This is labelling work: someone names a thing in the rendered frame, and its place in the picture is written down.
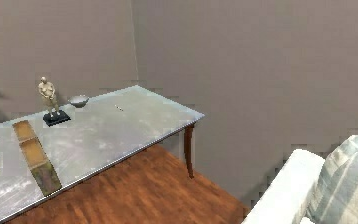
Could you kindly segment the white sofa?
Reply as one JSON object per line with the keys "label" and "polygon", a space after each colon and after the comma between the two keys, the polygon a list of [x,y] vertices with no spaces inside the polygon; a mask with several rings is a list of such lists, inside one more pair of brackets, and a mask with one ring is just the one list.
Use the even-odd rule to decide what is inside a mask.
{"label": "white sofa", "polygon": [[241,224],[314,224],[307,207],[325,159],[295,150]]}

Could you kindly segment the grey marble top table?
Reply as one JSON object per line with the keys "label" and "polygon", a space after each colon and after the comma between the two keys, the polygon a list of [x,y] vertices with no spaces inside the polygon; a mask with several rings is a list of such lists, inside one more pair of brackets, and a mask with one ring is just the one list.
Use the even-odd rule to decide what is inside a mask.
{"label": "grey marble top table", "polygon": [[[63,190],[195,124],[204,115],[140,86],[92,97],[70,120],[49,127],[44,112],[24,116]],[[0,224],[40,204],[42,194],[20,150],[15,119],[0,123]]]}

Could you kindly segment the grey bowl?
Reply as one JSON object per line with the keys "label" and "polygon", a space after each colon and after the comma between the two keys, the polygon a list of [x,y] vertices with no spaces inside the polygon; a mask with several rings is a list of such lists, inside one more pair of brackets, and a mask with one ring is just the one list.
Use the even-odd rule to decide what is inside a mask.
{"label": "grey bowl", "polygon": [[89,97],[86,95],[79,95],[71,97],[68,102],[75,108],[83,108],[89,101]]}

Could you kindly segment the tan figure statue black base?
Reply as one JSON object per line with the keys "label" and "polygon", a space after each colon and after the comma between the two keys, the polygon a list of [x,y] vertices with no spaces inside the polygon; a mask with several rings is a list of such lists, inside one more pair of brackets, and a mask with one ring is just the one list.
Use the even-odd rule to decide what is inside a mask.
{"label": "tan figure statue black base", "polygon": [[49,127],[70,120],[70,117],[59,108],[56,89],[46,77],[40,79],[38,91],[48,111],[48,113],[43,116],[43,121]]}

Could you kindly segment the long orange wooden tray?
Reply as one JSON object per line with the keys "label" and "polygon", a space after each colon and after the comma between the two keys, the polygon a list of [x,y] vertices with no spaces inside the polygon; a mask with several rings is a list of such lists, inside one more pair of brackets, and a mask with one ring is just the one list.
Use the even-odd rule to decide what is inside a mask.
{"label": "long orange wooden tray", "polygon": [[54,166],[28,120],[13,124],[20,149],[42,194],[47,197],[62,188]]}

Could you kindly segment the grey striped cushion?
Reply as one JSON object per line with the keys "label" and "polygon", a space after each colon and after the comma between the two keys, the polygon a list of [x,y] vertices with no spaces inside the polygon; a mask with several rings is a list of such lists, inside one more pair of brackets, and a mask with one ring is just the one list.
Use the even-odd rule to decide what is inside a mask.
{"label": "grey striped cushion", "polygon": [[358,224],[358,135],[325,159],[306,216],[314,224]]}

